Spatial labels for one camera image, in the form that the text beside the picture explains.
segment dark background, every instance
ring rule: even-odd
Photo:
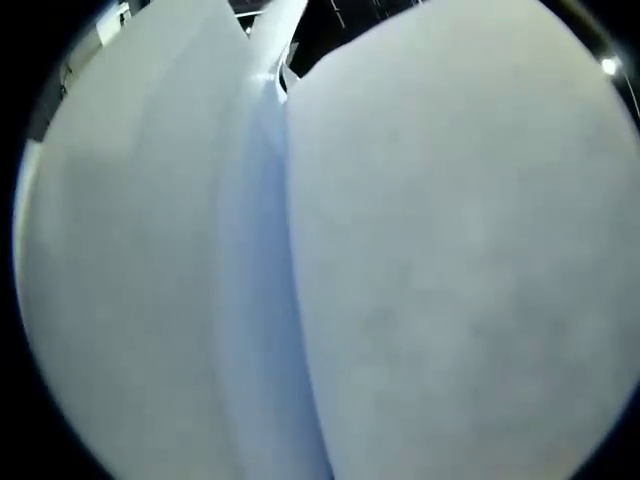
[[[59,84],[51,72],[61,62],[77,32],[103,8],[102,0],[34,0],[9,4],[4,10],[2,115],[7,129],[4,148],[3,206],[5,226],[5,307],[1,385],[2,422],[0,478],[109,478],[68,428],[35,368],[19,321],[11,266],[13,192],[24,138],[44,134],[59,103]],[[135,15],[147,0],[129,0]],[[260,8],[261,0],[232,0],[238,13]],[[615,48],[624,52],[629,77],[638,84],[640,45],[634,2],[624,0],[543,0],[596,56]],[[325,53],[375,24],[411,6],[411,0],[309,0],[296,31],[299,47],[292,68],[306,73]],[[242,23],[248,24],[250,17]],[[631,105],[624,86],[622,97]],[[621,421],[576,479],[640,478],[640,389]]]

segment light fixture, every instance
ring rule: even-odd
[[[600,62],[602,66],[602,70],[607,75],[611,75],[612,77],[618,73],[618,68],[620,67],[620,59],[618,57],[608,57],[603,58]]]

